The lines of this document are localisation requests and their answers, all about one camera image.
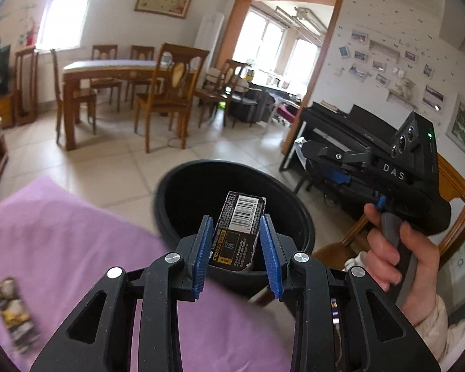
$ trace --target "teddy bear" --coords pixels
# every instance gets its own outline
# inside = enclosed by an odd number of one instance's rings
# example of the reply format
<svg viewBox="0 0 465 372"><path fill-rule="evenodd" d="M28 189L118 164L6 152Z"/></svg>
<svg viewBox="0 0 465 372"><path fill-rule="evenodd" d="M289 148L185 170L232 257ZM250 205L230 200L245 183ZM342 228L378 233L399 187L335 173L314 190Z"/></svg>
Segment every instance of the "teddy bear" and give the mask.
<svg viewBox="0 0 465 372"><path fill-rule="evenodd" d="M395 92L406 100L410 100L412 98L412 88L414 86L415 83L410 78L403 78L401 80L401 85L396 84Z"/></svg>

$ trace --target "white tabletop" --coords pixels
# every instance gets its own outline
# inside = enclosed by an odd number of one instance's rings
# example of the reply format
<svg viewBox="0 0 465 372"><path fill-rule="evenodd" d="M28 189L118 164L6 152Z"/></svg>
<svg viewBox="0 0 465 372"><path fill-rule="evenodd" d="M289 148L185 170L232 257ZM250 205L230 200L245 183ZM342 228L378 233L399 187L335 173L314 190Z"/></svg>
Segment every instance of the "white tabletop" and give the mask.
<svg viewBox="0 0 465 372"><path fill-rule="evenodd" d="M97 70L154 70L156 65L150 60L86 60L64 67L64 74Z"/></svg>

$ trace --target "silver screw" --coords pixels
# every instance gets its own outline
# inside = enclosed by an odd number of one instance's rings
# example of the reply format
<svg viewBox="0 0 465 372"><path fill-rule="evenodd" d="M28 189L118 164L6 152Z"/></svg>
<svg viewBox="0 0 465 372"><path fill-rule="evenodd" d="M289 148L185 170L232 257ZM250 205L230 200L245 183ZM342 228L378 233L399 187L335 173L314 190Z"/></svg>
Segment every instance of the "silver screw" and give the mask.
<svg viewBox="0 0 465 372"><path fill-rule="evenodd" d="M303 252L298 252L294 254L294 259L298 263L306 263L308 260L310 260L310 257L306 253Z"/></svg>
<svg viewBox="0 0 465 372"><path fill-rule="evenodd" d="M120 277L122 274L122 268L120 267L112 267L110 270L107 271L107 277L109 278L117 278Z"/></svg>
<svg viewBox="0 0 465 372"><path fill-rule="evenodd" d="M365 270L362 269L361 267L353 267L352 268L352 274L355 277L363 277L365 275Z"/></svg>
<svg viewBox="0 0 465 372"><path fill-rule="evenodd" d="M178 253L169 253L166 256L166 262L167 263L176 263L176 262L179 261L180 258L181 258L181 256Z"/></svg>

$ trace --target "wall shelf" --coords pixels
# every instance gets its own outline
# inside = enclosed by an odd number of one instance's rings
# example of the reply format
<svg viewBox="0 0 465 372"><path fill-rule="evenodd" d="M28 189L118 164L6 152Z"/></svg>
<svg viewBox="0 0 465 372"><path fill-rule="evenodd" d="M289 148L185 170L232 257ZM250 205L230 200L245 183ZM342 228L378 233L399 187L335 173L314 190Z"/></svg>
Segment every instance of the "wall shelf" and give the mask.
<svg viewBox="0 0 465 372"><path fill-rule="evenodd" d="M397 101L399 104L403 105L404 107L415 110L418 108L417 105L413 104L411 101L405 99L403 96L398 94L397 92L393 91L392 89L389 90L387 101L389 102L389 99L392 98L394 101Z"/></svg>
<svg viewBox="0 0 465 372"><path fill-rule="evenodd" d="M400 58L400 52L396 51L395 49L392 49L385 44L370 40L370 44L368 49L370 51L378 51L380 53L385 54L389 58L394 59L396 62L398 62L398 59Z"/></svg>

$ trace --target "barcode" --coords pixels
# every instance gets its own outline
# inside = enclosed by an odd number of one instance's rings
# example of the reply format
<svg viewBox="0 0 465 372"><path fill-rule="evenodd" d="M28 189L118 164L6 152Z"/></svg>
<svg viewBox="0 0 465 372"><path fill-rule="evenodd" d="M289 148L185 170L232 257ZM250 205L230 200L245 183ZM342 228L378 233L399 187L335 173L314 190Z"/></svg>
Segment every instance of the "barcode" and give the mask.
<svg viewBox="0 0 465 372"><path fill-rule="evenodd" d="M258 198L239 196L228 229L231 231L251 233L257 207Z"/></svg>

